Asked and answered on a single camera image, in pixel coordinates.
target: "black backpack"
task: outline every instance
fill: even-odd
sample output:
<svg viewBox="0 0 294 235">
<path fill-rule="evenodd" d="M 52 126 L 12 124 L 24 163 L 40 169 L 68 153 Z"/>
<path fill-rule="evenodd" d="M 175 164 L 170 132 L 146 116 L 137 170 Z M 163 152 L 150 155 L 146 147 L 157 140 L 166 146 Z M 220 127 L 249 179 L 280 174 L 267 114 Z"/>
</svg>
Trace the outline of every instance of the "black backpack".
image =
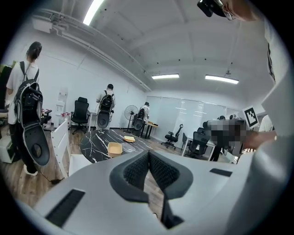
<svg viewBox="0 0 294 235">
<path fill-rule="evenodd" d="M 23 109 L 27 111 L 30 110 L 32 112 L 36 112 L 38 114 L 38 118 L 40 119 L 40 108 L 43 103 L 43 96 L 40 92 L 39 85 L 37 83 L 37 78 L 39 75 L 39 69 L 34 77 L 34 79 L 28 79 L 25 71 L 24 71 L 24 62 L 19 62 L 20 68 L 23 72 L 23 83 L 19 86 L 17 93 L 14 97 L 14 112 L 17 116 L 17 120 L 19 123 L 23 124 Z M 32 93 L 29 90 L 34 91 L 37 95 L 32 96 Z"/>
<path fill-rule="evenodd" d="M 101 100 L 100 110 L 111 111 L 114 94 L 108 95 L 107 91 L 104 91 L 104 92 L 105 92 L 105 96 Z"/>
<path fill-rule="evenodd" d="M 144 119 L 144 117 L 145 117 L 145 110 L 142 108 L 142 109 L 140 109 L 137 118 Z"/>
<path fill-rule="evenodd" d="M 24 71 L 24 61 L 19 62 L 19 65 L 20 65 L 20 69 L 22 70 L 23 75 L 24 75 L 23 82 L 28 81 L 29 79 L 27 77 L 27 74 Z M 38 71 L 37 71 L 37 73 L 36 73 L 36 75 L 34 77 L 35 82 L 37 81 L 38 75 L 39 75 L 39 69 L 38 69 Z"/>
</svg>

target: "wooden floor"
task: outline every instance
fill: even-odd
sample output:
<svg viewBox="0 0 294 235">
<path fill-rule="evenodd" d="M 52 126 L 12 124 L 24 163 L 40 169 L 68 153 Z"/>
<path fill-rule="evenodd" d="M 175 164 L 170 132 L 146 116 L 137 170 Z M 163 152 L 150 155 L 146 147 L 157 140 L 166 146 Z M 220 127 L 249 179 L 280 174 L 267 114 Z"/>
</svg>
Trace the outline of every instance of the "wooden floor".
<svg viewBox="0 0 294 235">
<path fill-rule="evenodd" d="M 69 132 L 71 153 L 81 154 L 79 143 L 83 137 L 83 133 L 77 132 L 75 135 L 72 135 L 72 131 L 70 130 Z M 4 127 L 2 128 L 2 135 L 4 136 L 6 134 L 7 127 Z M 62 179 L 62 174 L 53 153 L 50 132 L 45 132 L 45 134 L 50 149 L 50 161 L 46 166 L 40 167 L 40 172 L 49 180 Z M 161 145 L 156 140 L 146 140 L 142 138 L 141 140 L 146 141 L 154 150 L 163 150 L 169 153 L 177 154 L 179 157 L 181 157 L 181 150 L 178 148 L 176 150 L 173 148 L 166 149 L 164 145 Z M 21 160 L 12 164 L 1 163 L 0 166 L 2 175 L 6 180 L 7 187 L 11 191 L 12 195 L 16 199 L 28 204 L 31 207 L 33 207 L 36 202 L 53 187 L 53 185 L 48 182 L 48 180 L 40 173 L 35 177 L 25 174 L 23 169 L 23 162 Z M 150 172 L 147 174 L 145 179 L 144 191 L 149 194 L 150 209 L 158 215 L 158 218 L 160 218 L 163 206 L 163 193 L 159 189 Z"/>
</svg>

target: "hair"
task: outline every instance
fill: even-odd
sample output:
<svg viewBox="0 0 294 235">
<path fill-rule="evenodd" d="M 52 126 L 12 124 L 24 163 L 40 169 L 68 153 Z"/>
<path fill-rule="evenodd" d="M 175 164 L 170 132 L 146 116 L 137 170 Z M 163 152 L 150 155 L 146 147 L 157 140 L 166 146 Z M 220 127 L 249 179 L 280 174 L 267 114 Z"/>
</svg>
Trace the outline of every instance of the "hair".
<svg viewBox="0 0 294 235">
<path fill-rule="evenodd" d="M 113 85 L 112 84 L 108 84 L 107 88 L 113 90 Z"/>
<path fill-rule="evenodd" d="M 42 50 L 42 44 L 40 42 L 33 42 L 28 51 L 27 56 L 30 58 L 30 62 L 33 62 L 35 59 L 37 59 L 41 53 Z"/>
</svg>

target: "glass wall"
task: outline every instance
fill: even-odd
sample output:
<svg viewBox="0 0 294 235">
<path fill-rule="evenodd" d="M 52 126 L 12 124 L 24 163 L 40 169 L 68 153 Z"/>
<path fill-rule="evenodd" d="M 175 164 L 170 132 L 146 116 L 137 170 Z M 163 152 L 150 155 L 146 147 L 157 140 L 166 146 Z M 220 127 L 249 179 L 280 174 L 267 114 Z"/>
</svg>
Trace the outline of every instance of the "glass wall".
<svg viewBox="0 0 294 235">
<path fill-rule="evenodd" d="M 150 105 L 149 121 L 158 125 L 152 129 L 152 137 L 165 142 L 165 135 L 169 131 L 176 134 L 183 124 L 178 142 L 175 143 L 177 147 L 182 146 L 183 133 L 192 138 L 193 132 L 202 127 L 203 122 L 227 115 L 226 107 L 200 101 L 148 96 L 147 102 Z M 233 109 L 228 111 L 230 114 L 237 112 Z"/>
</svg>

